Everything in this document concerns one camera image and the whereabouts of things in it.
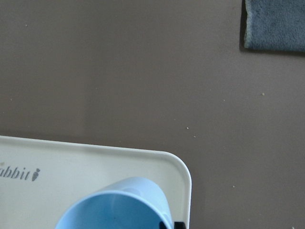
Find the towel edge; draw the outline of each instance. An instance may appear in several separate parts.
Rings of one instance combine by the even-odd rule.
[[[245,0],[247,11],[247,26],[244,34],[244,47],[249,48],[252,41],[252,9],[251,0]]]

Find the gray cloth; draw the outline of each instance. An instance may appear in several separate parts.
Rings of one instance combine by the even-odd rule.
[[[305,52],[305,0],[245,0],[245,48]]]

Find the blue plastic cup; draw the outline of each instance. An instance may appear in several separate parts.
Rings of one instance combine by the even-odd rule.
[[[132,177],[72,205],[55,229],[173,229],[173,222],[161,188]]]

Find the brown surface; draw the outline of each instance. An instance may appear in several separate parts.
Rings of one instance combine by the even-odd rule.
[[[2,1],[0,135],[174,153],[193,178],[191,229],[305,228],[305,60],[241,52],[240,13]]]

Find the cream plastic tray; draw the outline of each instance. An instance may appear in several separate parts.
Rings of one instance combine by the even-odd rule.
[[[54,229],[80,198],[135,176],[157,183],[189,228],[191,176],[173,154],[0,136],[0,228]]]

